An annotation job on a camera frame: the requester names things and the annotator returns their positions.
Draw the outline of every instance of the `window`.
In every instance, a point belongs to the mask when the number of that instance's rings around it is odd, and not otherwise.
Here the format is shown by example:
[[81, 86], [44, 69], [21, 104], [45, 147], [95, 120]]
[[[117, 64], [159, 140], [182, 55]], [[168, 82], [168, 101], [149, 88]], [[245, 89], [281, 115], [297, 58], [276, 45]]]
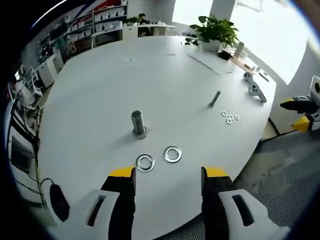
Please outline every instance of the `window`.
[[308, 41], [308, 27], [298, 11], [279, 0], [237, 0], [230, 21], [244, 46], [289, 84]]
[[175, 0], [172, 22], [200, 24], [199, 16], [209, 16], [213, 0]]

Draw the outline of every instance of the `shelf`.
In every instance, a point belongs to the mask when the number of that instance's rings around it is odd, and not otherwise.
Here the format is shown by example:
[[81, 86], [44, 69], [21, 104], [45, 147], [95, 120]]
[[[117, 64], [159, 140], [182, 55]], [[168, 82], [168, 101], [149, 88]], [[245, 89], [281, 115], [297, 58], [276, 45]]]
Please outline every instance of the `shelf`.
[[85, 24], [84, 26], [79, 27], [79, 28], [77, 28], [77, 29], [75, 29], [75, 30], [73, 30], [73, 31], [67, 32], [66, 34], [73, 34], [74, 32], [77, 32], [77, 31], [79, 31], [79, 30], [81, 30], [81, 29], [83, 29], [83, 28], [85, 28], [85, 27], [88, 27], [88, 26], [91, 26], [91, 27], [92, 27], [92, 23]]
[[112, 30], [98, 31], [95, 34], [91, 35], [91, 38], [94, 38], [94, 37], [99, 36], [101, 34], [108, 34], [108, 33], [112, 33], [114, 31], [119, 31], [119, 30], [122, 30], [122, 28], [115, 28], [115, 29], [112, 29]]
[[101, 22], [108, 22], [108, 20], [123, 18], [123, 17], [126, 17], [126, 16], [127, 16], [127, 15], [109, 17], [109, 18], [107, 18], [107, 19], [102, 19], [102, 20], [99, 20], [99, 21], [95, 21], [94, 23], [97, 24], [97, 23], [101, 23]]
[[90, 36], [84, 36], [84, 37], [79, 38], [79, 39], [76, 39], [76, 40], [74, 40], [74, 41], [72, 41], [72, 42], [75, 43], [75, 42], [80, 41], [80, 40], [82, 40], [82, 39], [89, 38], [89, 37], [91, 37], [91, 35], [90, 35]]
[[100, 11], [106, 11], [106, 10], [110, 10], [110, 9], [117, 9], [117, 8], [124, 8], [124, 7], [127, 7], [128, 5], [117, 5], [117, 6], [107, 6], [107, 7], [105, 7], [105, 8], [101, 8], [101, 9], [99, 9], [99, 10], [96, 10], [96, 11], [94, 11], [95, 13], [96, 12], [100, 12]]

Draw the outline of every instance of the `person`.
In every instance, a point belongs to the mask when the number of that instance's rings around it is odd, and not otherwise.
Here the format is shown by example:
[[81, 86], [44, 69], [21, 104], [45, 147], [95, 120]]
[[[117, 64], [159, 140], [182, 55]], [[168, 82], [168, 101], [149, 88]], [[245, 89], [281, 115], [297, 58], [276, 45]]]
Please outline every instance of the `person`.
[[[150, 21], [146, 20], [146, 15], [144, 13], [139, 14], [139, 19], [140, 19], [140, 24], [148, 24]], [[138, 36], [142, 37], [143, 35], [145, 36], [151, 36], [150, 34], [150, 29], [148, 27], [139, 27], [138, 28]]]

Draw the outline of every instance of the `potted plant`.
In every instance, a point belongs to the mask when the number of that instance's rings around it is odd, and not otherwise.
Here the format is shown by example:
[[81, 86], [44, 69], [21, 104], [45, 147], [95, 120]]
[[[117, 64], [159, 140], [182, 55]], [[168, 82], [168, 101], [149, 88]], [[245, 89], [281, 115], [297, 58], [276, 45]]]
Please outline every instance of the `potted plant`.
[[127, 24], [128, 26], [136, 26], [140, 22], [140, 18], [138, 16], [133, 16], [125, 19], [123, 21], [124, 24]]
[[227, 46], [234, 46], [235, 40], [239, 40], [236, 32], [239, 31], [234, 27], [234, 23], [227, 19], [218, 20], [215, 16], [199, 16], [201, 26], [197, 24], [190, 25], [190, 28], [195, 30], [191, 35], [192, 38], [187, 37], [185, 45], [203, 45], [207, 51], [218, 52], [220, 45], [223, 48]]

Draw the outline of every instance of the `storage box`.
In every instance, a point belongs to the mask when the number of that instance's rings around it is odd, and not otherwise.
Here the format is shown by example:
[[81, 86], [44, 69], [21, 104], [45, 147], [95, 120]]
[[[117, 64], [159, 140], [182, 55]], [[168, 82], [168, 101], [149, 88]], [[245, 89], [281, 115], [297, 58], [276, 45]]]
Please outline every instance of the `storage box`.
[[75, 30], [77, 30], [77, 29], [78, 29], [78, 24], [73, 25], [73, 26], [71, 27], [71, 32], [72, 32], [72, 31], [75, 31]]
[[71, 42], [74, 42], [76, 40], [78, 40], [78, 34], [73, 34], [73, 35], [70, 36], [70, 41]]
[[102, 19], [103, 20], [108, 19], [108, 18], [109, 18], [109, 13], [102, 14]]
[[95, 26], [95, 31], [98, 33], [98, 32], [101, 32], [103, 29], [102, 29], [103, 25], [96, 25]]
[[78, 39], [83, 39], [85, 37], [85, 32], [81, 32], [78, 34]]
[[85, 30], [85, 36], [86, 36], [86, 37], [90, 36], [91, 33], [92, 33], [92, 29]]
[[81, 22], [78, 23], [78, 28], [82, 28], [84, 25], [85, 25], [85, 22], [81, 21]]
[[115, 18], [117, 16], [117, 12], [110, 12], [110, 18]]
[[122, 10], [122, 11], [118, 11], [118, 16], [124, 16], [125, 15], [125, 10]]
[[106, 24], [104, 25], [104, 30], [109, 31], [109, 30], [112, 30], [112, 29], [114, 29], [114, 26], [113, 26], [112, 24], [106, 23]]
[[100, 20], [101, 20], [101, 15], [100, 15], [100, 14], [94, 16], [94, 21], [95, 21], [95, 22], [99, 22]]

